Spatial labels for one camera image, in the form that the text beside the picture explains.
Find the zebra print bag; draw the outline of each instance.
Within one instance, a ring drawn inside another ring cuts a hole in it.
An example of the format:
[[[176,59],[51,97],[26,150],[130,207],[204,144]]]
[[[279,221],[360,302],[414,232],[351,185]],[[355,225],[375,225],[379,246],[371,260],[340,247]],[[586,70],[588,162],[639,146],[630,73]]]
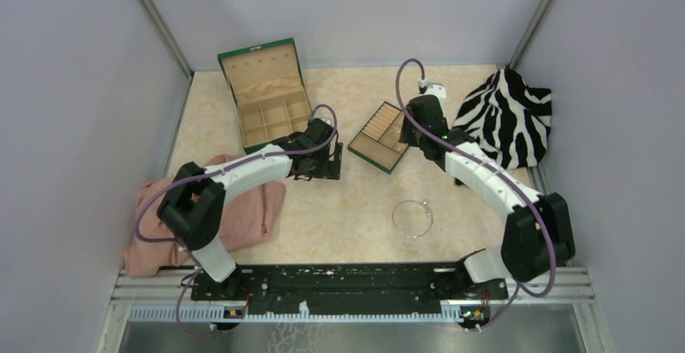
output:
[[[464,129],[505,169],[532,167],[547,151],[552,91],[531,88],[513,69],[500,69],[461,104],[452,127]]]

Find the white wall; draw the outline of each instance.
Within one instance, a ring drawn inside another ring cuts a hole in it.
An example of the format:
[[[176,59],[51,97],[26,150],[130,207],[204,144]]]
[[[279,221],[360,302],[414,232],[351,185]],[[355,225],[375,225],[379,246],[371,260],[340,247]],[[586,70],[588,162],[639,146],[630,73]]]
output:
[[[525,56],[544,168],[621,352],[683,351],[685,0],[557,0]]]
[[[136,0],[0,2],[0,351],[92,351],[185,78]]]
[[[154,0],[189,64],[295,36],[305,66],[507,62],[540,0]]]

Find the pink towel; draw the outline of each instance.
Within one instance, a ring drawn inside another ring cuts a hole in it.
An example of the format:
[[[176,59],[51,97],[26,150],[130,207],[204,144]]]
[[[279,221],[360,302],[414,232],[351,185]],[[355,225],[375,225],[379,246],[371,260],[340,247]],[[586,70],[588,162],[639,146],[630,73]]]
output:
[[[218,165],[237,157],[217,155],[205,166]],[[167,177],[146,183],[138,190],[137,207],[156,192],[168,186],[173,179]],[[264,242],[269,238],[279,217],[285,186],[269,182],[239,195],[224,206],[219,226],[219,238],[227,250],[239,250]],[[162,197],[150,206],[141,221],[141,233],[152,238],[173,237],[169,228],[157,217],[157,209]],[[186,251],[179,251],[176,242],[142,242],[133,237],[131,244],[124,250],[126,274],[129,276],[152,276],[161,266],[179,266],[188,260]]]

